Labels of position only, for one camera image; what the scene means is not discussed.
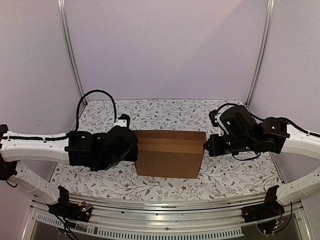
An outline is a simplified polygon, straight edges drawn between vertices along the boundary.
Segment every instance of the box flap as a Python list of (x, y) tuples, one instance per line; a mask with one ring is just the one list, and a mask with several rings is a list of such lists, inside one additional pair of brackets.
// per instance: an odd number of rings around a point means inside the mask
[(139, 144), (192, 146), (202, 144), (202, 142), (203, 140), (139, 137)]
[(198, 145), (172, 145), (172, 144), (138, 144), (139, 151), (203, 154), (202, 144)]
[(135, 130), (133, 132), (138, 139), (203, 140), (206, 138), (206, 133), (204, 131)]

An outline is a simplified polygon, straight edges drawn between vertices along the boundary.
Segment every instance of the black bracket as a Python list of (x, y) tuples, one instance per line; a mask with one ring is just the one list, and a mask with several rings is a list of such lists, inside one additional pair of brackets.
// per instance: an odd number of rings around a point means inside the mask
[(62, 186), (58, 186), (58, 203), (48, 205), (49, 213), (66, 219), (73, 219), (81, 222), (89, 222), (92, 213), (91, 204), (82, 202), (80, 204), (72, 203), (69, 200), (69, 191)]
[(119, 120), (126, 120), (126, 127), (129, 128), (130, 126), (130, 117), (127, 114), (121, 114), (121, 116), (118, 118)]
[[(3, 135), (8, 131), (8, 126), (5, 124), (0, 125), (0, 141)], [(17, 175), (16, 171), (17, 161), (6, 162), (1, 154), (0, 154), (0, 180), (5, 181), (8, 180), (11, 176)]]
[(273, 218), (280, 215), (280, 213), (285, 213), (284, 207), (276, 201), (278, 187), (279, 185), (275, 185), (267, 190), (263, 203), (242, 208), (242, 217), (245, 223)]
[(224, 149), (221, 146), (222, 137), (219, 134), (211, 134), (208, 140), (203, 144), (203, 148), (209, 151), (210, 157), (217, 157), (224, 155)]
[(211, 124), (215, 128), (219, 127), (218, 123), (216, 122), (216, 115), (217, 114), (218, 114), (218, 110), (216, 110), (216, 109), (209, 112), (209, 118), (210, 118)]

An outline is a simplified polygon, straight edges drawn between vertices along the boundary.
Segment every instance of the purple wall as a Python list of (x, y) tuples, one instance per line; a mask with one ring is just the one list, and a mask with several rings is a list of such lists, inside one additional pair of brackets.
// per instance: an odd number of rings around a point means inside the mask
[[(56, 134), (75, 122), (79, 96), (56, 0), (3, 0), (0, 7), (0, 123), (14, 132)], [(29, 162), (48, 179), (53, 163)], [(32, 195), (0, 182), (0, 239), (19, 239)]]
[[(276, 1), (262, 72), (252, 103), (260, 117), (288, 117), (320, 132), (320, 2)], [(286, 182), (316, 169), (320, 161), (274, 155)], [(320, 194), (302, 199), (315, 239), (320, 239)]]
[(116, 99), (244, 100), (266, 9), (251, 0), (66, 1), (85, 92)]

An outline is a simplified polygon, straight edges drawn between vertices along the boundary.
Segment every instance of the aluminum frame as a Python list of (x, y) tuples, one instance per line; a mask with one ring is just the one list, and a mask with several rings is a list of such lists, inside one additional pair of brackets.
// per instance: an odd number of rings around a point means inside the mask
[[(57, 0), (57, 5), (58, 5), (58, 12), (59, 12), (59, 17), (60, 17), (60, 22), (61, 22), (63, 39), (64, 39), (68, 59), (70, 62), (70, 67), (71, 67), (75, 87), (76, 87), (76, 90), (79, 94), (79, 97), (81, 98), (85, 94), (85, 92), (84, 92), (83, 85), (82, 85), (82, 82), (80, 79), (80, 75), (79, 75), (79, 71), (78, 71), (78, 67), (77, 67), (77, 62), (76, 62), (74, 50), (72, 47), (70, 31), (69, 31), (69, 26), (68, 26), (68, 20), (67, 20), (65, 0)], [(88, 104), (87, 100), (84, 99), (82, 101), (82, 104), (83, 104), (83, 107), (86, 107), (86, 105)]]
[[(93, 211), (89, 223), (77, 222), (75, 232), (90, 234), (91, 229), (104, 232), (121, 232), (130, 235), (172, 236), (198, 235), (216, 231), (228, 231), (256, 224), (245, 223), (241, 208), (247, 205), (261, 203), (263, 194), (249, 197), (232, 197), (230, 199), (216, 199), (199, 201), (190, 207), (188, 202), (139, 202), (106, 198), (92, 198), (70, 194), (70, 200), (79, 202), (81, 199), (92, 201)], [(285, 216), (290, 214), (290, 205), (285, 208)], [(61, 227), (54, 216), (48, 213), (48, 207), (35, 197), (30, 206), (31, 214), (24, 232), (23, 240), (30, 240), (31, 230), (38, 216), (47, 216), (50, 225)], [(300, 201), (293, 204), (293, 217), (298, 223), (298, 230), (303, 240), (312, 240), (308, 220)]]
[(245, 104), (248, 107), (251, 106), (251, 103), (252, 103), (253, 98), (255, 96), (255, 91), (257, 88), (259, 76), (260, 76), (261, 69), (263, 66), (263, 62), (264, 62), (264, 58), (265, 58), (265, 54), (266, 54), (266, 49), (267, 49), (267, 44), (268, 44), (268, 39), (269, 39), (269, 34), (270, 34), (270, 29), (271, 29), (272, 17), (274, 14), (274, 8), (275, 8), (275, 0), (268, 0), (260, 51), (259, 51), (256, 65), (255, 65), (249, 93), (248, 93), (246, 101), (245, 101)]

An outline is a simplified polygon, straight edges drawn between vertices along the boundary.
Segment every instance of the vertical metal post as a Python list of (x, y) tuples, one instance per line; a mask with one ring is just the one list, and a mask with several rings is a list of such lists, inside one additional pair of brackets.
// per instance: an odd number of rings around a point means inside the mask
[[(67, 55), (68, 55), (70, 66), (71, 66), (73, 79), (74, 79), (75, 86), (78, 91), (79, 97), (81, 98), (85, 93), (84, 93), (84, 89), (83, 89), (83, 86), (82, 86), (82, 83), (80, 80), (77, 62), (76, 62), (74, 51), (72, 48), (70, 32), (69, 32), (69, 27), (68, 27), (68, 21), (67, 21), (65, 0), (57, 0), (57, 4), (58, 4), (58, 11), (59, 11), (59, 16), (60, 16), (62, 34), (63, 34), (65, 47), (66, 47)], [(83, 100), (82, 104), (83, 104), (83, 107), (85, 107), (88, 104), (86, 99)]]
[(257, 83), (259, 80), (259, 75), (262, 69), (262, 65), (263, 65), (263, 61), (264, 61), (264, 57), (267, 49), (272, 17), (274, 13), (274, 6), (275, 6), (275, 0), (268, 0), (260, 51), (259, 51), (258, 59), (256, 62), (256, 66), (254, 69), (254, 74), (253, 74), (252, 82), (250, 85), (249, 93), (245, 101), (245, 104), (248, 106), (248, 108), (251, 106), (252, 100), (254, 98), (255, 91), (257, 88)]

